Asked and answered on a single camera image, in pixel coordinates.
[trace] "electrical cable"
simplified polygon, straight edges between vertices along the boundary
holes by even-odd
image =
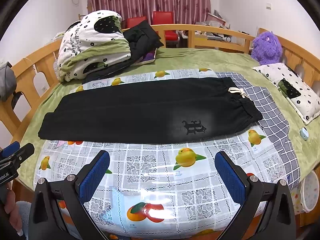
[[[34,64],[34,63],[32,63],[32,61],[30,60],[30,59],[28,59],[27,57],[23,57],[23,59],[27,59],[27,60],[29,60],[30,62],[31,62],[31,64],[33,65],[33,69],[34,69],[34,71],[36,72],[36,74],[38,73],[38,71],[37,71],[37,68],[36,68],[36,65]]]

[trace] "wooden headboard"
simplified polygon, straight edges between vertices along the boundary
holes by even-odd
[[[267,30],[260,28],[258,34],[265,31]],[[297,65],[301,65],[305,72],[303,81],[312,87],[315,81],[320,80],[320,59],[299,45],[294,44],[292,41],[286,40],[278,35],[276,36],[287,57],[287,66],[295,70]]]

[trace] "embroidered logo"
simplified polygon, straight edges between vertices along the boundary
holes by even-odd
[[[205,132],[205,130],[207,130],[207,128],[205,128],[202,124],[201,124],[201,120],[199,120],[199,122],[197,121],[191,121],[191,123],[187,123],[187,121],[182,121],[182,123],[184,123],[184,128],[187,129],[187,135],[189,133],[194,133],[196,134],[196,132]]]

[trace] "black sweatpants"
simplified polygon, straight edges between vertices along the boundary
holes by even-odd
[[[231,78],[123,84],[63,97],[44,117],[41,139],[136,144],[183,143],[228,135],[262,119]]]

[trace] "white drawstring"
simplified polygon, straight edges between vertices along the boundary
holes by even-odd
[[[244,92],[243,88],[229,88],[228,92],[230,93],[240,93],[243,98],[249,98],[249,96]]]

